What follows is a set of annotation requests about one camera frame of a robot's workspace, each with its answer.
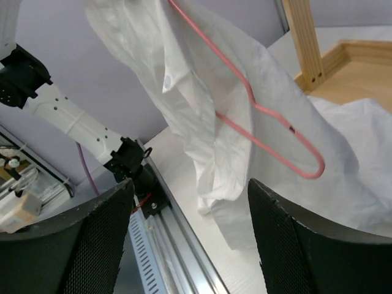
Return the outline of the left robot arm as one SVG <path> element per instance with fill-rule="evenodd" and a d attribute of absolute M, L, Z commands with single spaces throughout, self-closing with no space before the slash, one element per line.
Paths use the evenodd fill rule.
<path fill-rule="evenodd" d="M 117 183 L 130 178 L 136 196 L 152 194 L 157 179 L 142 164 L 152 149 L 108 129 L 61 93 L 47 68 L 16 43 L 19 11 L 19 1 L 1 1 L 1 103 L 57 127 L 112 172 Z"/>

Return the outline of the white shirt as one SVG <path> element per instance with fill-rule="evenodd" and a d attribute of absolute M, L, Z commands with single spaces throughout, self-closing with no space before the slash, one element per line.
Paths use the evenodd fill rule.
<path fill-rule="evenodd" d="M 287 119 L 325 160 L 321 177 L 305 179 L 231 127 L 304 172 L 318 168 L 289 130 L 251 105 L 239 78 L 167 1 L 86 1 L 93 30 L 182 141 L 195 167 L 198 212 L 212 215 L 228 246 L 256 245 L 251 178 L 338 224 L 390 235 L 391 114 L 374 99 L 338 105 L 305 95 L 258 41 L 193 1 L 178 5 L 247 78 L 256 102 Z"/>

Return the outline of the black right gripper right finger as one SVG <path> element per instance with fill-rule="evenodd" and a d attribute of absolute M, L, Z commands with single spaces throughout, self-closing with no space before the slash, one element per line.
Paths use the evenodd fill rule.
<path fill-rule="evenodd" d="M 391 238 L 325 219 L 254 178 L 247 197 L 268 293 L 391 293 Z"/>

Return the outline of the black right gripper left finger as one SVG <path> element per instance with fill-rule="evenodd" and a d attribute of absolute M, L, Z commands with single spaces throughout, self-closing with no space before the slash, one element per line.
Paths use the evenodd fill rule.
<path fill-rule="evenodd" d="M 133 210 L 128 179 L 102 195 L 1 234 L 1 293 L 113 293 Z"/>

